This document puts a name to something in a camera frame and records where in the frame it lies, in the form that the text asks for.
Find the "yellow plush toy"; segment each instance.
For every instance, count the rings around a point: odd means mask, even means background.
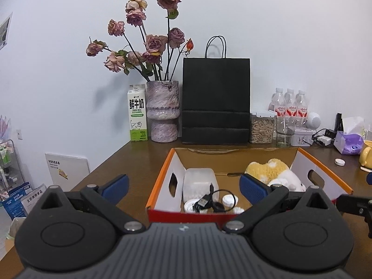
[[[269,184],[273,179],[276,179],[280,173],[288,169],[288,166],[280,159],[273,158],[264,165],[255,161],[250,163],[245,173],[252,175],[264,184]]]

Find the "plush toy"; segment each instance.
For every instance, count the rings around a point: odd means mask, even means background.
[[[250,163],[245,173],[252,175],[264,184],[268,184],[273,179],[277,178],[280,173],[288,169],[288,166],[280,159],[273,158],[264,165],[256,163],[255,161]]]
[[[290,191],[306,191],[306,187],[301,183],[297,175],[280,159],[273,158],[264,165],[252,162],[248,165],[245,173],[252,175],[269,186],[278,183],[286,186]]]
[[[285,170],[278,175],[278,178],[273,179],[268,183],[268,186],[272,184],[281,184],[287,187],[290,191],[294,192],[305,192],[306,187],[301,183],[300,179],[291,170]]]

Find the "purple tissue box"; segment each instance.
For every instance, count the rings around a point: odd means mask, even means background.
[[[358,155],[363,148],[363,138],[359,134],[344,134],[337,132],[334,146],[343,155]]]

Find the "glass cup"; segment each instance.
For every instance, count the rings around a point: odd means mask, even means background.
[[[287,148],[291,146],[291,138],[295,134],[296,119],[292,116],[276,118],[276,146]]]

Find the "white round speaker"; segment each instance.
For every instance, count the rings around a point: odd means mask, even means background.
[[[307,115],[306,127],[310,129],[318,129],[321,124],[319,114],[315,112],[310,112]]]

